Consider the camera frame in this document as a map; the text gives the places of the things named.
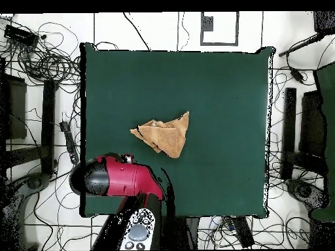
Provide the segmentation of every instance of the tangled wires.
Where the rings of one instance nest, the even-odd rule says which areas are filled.
[[[281,136],[277,132],[280,125],[283,123],[281,105],[279,101],[282,99],[283,90],[287,82],[294,79],[288,77],[290,73],[289,67],[282,67],[275,70],[273,76],[273,85],[276,93],[273,94],[273,115],[279,116],[271,125],[271,139],[270,139],[270,156],[269,156],[269,196],[268,196],[268,210],[270,212],[269,218],[256,219],[248,216],[250,230],[253,234],[255,244],[253,248],[259,249],[290,249],[290,248],[306,248],[309,244],[309,220],[306,215],[295,215],[284,217],[282,211],[279,212],[279,205],[282,203],[283,196],[285,202],[292,199],[288,196],[287,185],[284,180],[280,179],[281,167]],[[313,82],[309,82],[309,75],[303,72],[304,84],[309,86]],[[301,167],[294,167],[294,175],[296,179],[309,182],[310,184],[316,183],[322,177],[315,173],[310,173]],[[227,225],[227,217],[215,216],[211,218],[210,224],[206,229],[199,229],[198,232],[199,249],[241,249],[241,244],[238,241],[236,234],[232,228]]]
[[[62,33],[41,31],[41,28],[48,24],[59,25],[75,36],[77,45],[70,54],[59,49],[64,41],[64,36]],[[35,86],[42,86],[42,84],[37,84],[36,82],[43,82],[44,80],[49,79],[56,80],[59,85],[78,86],[80,78],[80,56],[76,57],[74,60],[71,59],[71,56],[79,45],[77,36],[65,26],[54,22],[47,22],[42,24],[37,32],[26,26],[20,24],[18,25],[19,29],[25,29],[32,34],[39,36],[39,43],[35,49],[30,51],[22,46],[14,44],[13,42],[8,43],[7,41],[5,49],[2,50],[1,53],[8,54],[6,58],[10,56],[9,62],[12,61],[14,54],[18,55],[17,62],[21,68],[21,71],[17,71],[19,73],[25,73]],[[46,38],[49,35],[59,35],[61,36],[62,40],[58,45],[55,46],[51,42],[46,41]]]

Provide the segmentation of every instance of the black frame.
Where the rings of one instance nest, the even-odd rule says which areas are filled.
[[[6,176],[6,171],[15,165],[41,159],[42,173],[52,176],[54,172],[54,118],[56,91],[58,85],[54,80],[45,80],[43,88],[43,114],[41,146],[21,148],[6,151],[6,130],[10,99],[5,91],[5,59],[1,59],[0,76],[0,175]]]
[[[296,124],[296,88],[285,90],[283,111],[283,142],[281,155],[280,178],[288,180],[292,178],[294,165],[308,171],[313,171],[321,176],[326,176],[328,167],[325,158],[312,154],[295,152],[295,124]]]
[[[200,32],[200,46],[238,46],[238,31],[239,31],[239,12],[236,12],[236,30],[235,42],[203,42],[204,31],[213,30],[213,17],[205,16],[205,12],[201,12],[201,32]]]
[[[20,117],[21,120],[25,122],[27,84],[23,78],[8,74],[5,74],[4,80],[6,81],[4,86],[7,86],[5,88],[5,93],[9,93],[6,97],[10,99],[10,107],[7,108],[9,108],[11,113]],[[11,118],[9,112],[7,116],[7,121],[10,122],[10,124],[7,125],[7,140],[25,139],[27,137],[27,129],[24,123]]]

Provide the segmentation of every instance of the dark green cloth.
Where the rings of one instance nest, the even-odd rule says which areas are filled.
[[[322,112],[326,119],[325,159],[328,173],[325,186],[328,188],[329,206],[312,212],[312,217],[324,222],[335,221],[335,63],[314,72],[315,82],[323,97]]]
[[[85,49],[86,159],[131,153],[152,168],[164,189],[165,169],[178,216],[266,215],[273,48],[256,54],[98,51],[91,44]],[[186,111],[190,121],[178,159],[157,154],[130,133],[151,119],[167,122]],[[90,197],[86,211],[109,214],[117,205],[112,197],[103,205],[100,197]]]

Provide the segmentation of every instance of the black metal stand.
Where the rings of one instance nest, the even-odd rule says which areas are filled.
[[[317,157],[303,152],[294,151],[296,124],[296,88],[285,90],[283,111],[283,140],[280,178],[288,180],[292,178],[294,165],[308,171],[313,171],[321,176],[326,176],[328,167],[324,157]]]
[[[41,147],[6,151],[8,130],[9,93],[5,80],[5,59],[0,59],[0,198],[1,250],[27,250],[24,237],[24,212],[31,195],[49,184],[55,168],[54,115],[55,93],[58,85],[53,80],[44,82]],[[10,113],[13,120],[19,120]],[[12,184],[6,180],[7,169],[41,159],[41,173],[24,176]]]
[[[301,44],[298,44],[297,46],[292,47],[292,48],[290,48],[290,49],[288,49],[288,50],[280,53],[279,57],[283,57],[283,56],[288,55],[288,54],[290,54],[290,53],[292,53],[294,51],[297,51],[298,49],[301,49],[301,48],[303,48],[303,47],[305,47],[307,45],[310,45],[312,43],[318,42],[318,41],[322,40],[325,36],[326,35],[324,33],[318,33],[315,36],[313,36],[312,38],[308,39],[307,41],[302,42]]]
[[[53,80],[45,80],[43,89],[43,114],[42,114],[42,131],[41,131],[41,144],[42,146],[21,148],[12,151],[1,150],[0,156],[2,157],[3,163],[0,164],[3,172],[2,176],[5,176],[5,172],[8,168],[36,159],[41,159],[42,173],[52,176],[55,168],[54,162],[54,117],[55,117],[55,93],[58,89],[58,85]],[[3,95],[2,99],[3,108],[0,109],[0,117],[5,118],[5,110],[8,110],[9,100],[5,99]],[[0,126],[5,127],[8,122],[0,123]],[[6,137],[0,136],[1,144],[6,147]]]

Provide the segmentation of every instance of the folded towel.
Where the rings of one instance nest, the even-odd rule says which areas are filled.
[[[163,151],[171,158],[178,158],[185,144],[188,128],[186,112],[180,118],[170,122],[151,120],[146,124],[131,129],[130,133],[151,146],[157,153]]]

